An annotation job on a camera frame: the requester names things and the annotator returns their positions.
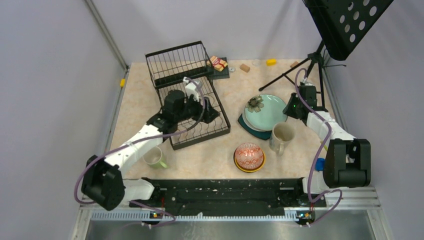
mug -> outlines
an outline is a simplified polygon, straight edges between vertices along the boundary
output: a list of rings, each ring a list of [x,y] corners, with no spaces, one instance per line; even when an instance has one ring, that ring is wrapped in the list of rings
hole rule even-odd
[[[146,152],[143,155],[143,160],[152,168],[168,168],[168,165],[165,163],[165,155],[158,146]]]
[[[279,122],[272,128],[269,147],[272,151],[281,156],[289,143],[295,138],[295,128],[287,122]]]

flower pattern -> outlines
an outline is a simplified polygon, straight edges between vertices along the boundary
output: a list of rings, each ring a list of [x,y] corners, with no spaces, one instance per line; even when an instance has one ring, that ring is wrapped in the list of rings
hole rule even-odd
[[[253,113],[259,113],[261,111],[261,108],[264,107],[264,104],[262,103],[264,100],[260,95],[252,97],[246,104],[246,108],[249,112]]]

wire dish rack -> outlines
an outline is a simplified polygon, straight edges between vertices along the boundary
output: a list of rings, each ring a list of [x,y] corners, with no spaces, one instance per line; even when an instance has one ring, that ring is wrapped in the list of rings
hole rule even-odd
[[[183,78],[188,77],[202,82],[203,95],[209,98],[211,106],[219,112],[219,116],[211,123],[200,122],[190,131],[172,136],[170,143],[174,150],[230,133],[230,121],[214,88],[213,81],[208,78],[214,73],[214,69],[207,65],[207,61],[210,62],[210,60],[201,41],[146,54],[146,60],[151,81],[162,106],[170,91],[186,92]],[[178,124],[177,131],[184,131],[195,122],[192,119],[182,121]]]
[[[145,55],[151,81],[156,89],[214,73],[202,41],[195,41]]]

white wall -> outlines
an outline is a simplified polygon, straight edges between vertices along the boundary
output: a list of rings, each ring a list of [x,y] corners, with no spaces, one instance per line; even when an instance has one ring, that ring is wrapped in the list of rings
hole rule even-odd
[[[67,239],[124,72],[81,0],[3,0],[0,23],[0,239]]]
[[[126,61],[202,40],[229,59],[301,59],[320,35],[301,0],[94,0]]]
[[[372,181],[395,239],[422,239],[424,1],[394,1],[328,68],[347,127],[371,142]]]

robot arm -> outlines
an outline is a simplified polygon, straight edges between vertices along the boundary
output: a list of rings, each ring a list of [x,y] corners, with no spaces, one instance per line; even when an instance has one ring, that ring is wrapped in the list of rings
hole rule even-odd
[[[145,153],[163,143],[172,133],[177,131],[178,123],[193,119],[209,124],[219,112],[212,106],[207,97],[204,98],[204,110],[200,101],[200,93],[193,80],[185,77],[185,92],[172,90],[164,99],[160,112],[152,116],[146,124],[123,146],[93,165],[84,175],[81,191],[100,206],[110,211],[122,201],[132,199],[147,200],[152,195],[153,186],[142,179],[123,181],[123,176]],[[201,88],[202,82],[195,80]],[[97,156],[92,156],[87,165]]]
[[[296,93],[291,94],[291,98],[284,109],[288,116],[300,119],[311,128],[323,141],[327,136],[331,126],[330,138],[325,142],[327,154],[325,157],[324,170],[314,172],[312,176],[311,193],[318,194],[325,190],[338,187],[364,187],[371,181],[371,145],[366,139],[357,139],[346,132],[332,119],[328,111],[317,106],[317,91],[315,86],[301,84],[299,93],[306,103],[316,111],[322,121],[314,113],[310,112],[300,101]],[[308,178],[302,179],[303,191],[307,192]]]

